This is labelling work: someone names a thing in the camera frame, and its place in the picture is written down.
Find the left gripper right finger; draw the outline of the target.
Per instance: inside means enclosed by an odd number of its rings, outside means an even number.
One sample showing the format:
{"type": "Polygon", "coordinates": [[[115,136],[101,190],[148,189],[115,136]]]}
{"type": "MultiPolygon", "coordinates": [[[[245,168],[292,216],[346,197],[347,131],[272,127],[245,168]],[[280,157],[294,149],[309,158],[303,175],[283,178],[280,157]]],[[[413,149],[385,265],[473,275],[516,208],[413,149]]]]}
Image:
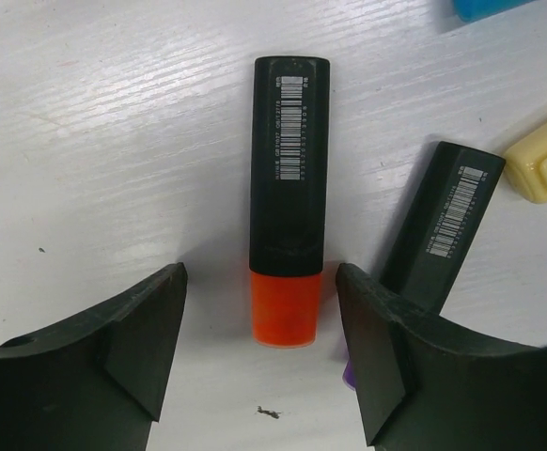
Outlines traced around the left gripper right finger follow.
{"type": "Polygon", "coordinates": [[[349,263],[336,289],[367,445],[547,450],[547,346],[424,311],[349,263]]]}

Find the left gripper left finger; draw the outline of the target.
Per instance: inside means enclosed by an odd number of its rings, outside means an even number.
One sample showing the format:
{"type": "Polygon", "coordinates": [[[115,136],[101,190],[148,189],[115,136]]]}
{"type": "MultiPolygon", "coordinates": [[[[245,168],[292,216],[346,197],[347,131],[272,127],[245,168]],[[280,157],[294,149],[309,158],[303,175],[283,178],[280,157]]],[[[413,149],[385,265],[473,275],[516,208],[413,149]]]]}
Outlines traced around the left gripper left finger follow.
{"type": "Polygon", "coordinates": [[[0,346],[0,450],[143,450],[158,422],[187,293],[170,264],[0,346]]]}

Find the purple black highlighter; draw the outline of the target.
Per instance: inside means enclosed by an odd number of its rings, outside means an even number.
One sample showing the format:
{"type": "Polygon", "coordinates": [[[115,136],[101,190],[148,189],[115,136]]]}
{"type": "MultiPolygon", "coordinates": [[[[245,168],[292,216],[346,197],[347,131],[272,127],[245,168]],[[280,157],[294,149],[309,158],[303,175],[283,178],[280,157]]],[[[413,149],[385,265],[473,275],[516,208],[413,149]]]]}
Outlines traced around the purple black highlighter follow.
{"type": "Polygon", "coordinates": [[[379,283],[440,325],[445,302],[506,166],[496,154],[440,141],[383,264],[379,283]]]}

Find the orange black highlighter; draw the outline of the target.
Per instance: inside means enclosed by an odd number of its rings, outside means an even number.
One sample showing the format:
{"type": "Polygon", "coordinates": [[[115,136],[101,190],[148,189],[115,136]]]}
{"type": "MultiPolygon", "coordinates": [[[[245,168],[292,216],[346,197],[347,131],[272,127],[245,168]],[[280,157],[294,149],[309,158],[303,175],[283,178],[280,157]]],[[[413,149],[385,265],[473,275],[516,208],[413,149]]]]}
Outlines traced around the orange black highlighter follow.
{"type": "Polygon", "coordinates": [[[305,347],[317,334],[330,72],[315,56],[254,66],[248,265],[253,337],[268,347],[305,347]]]}

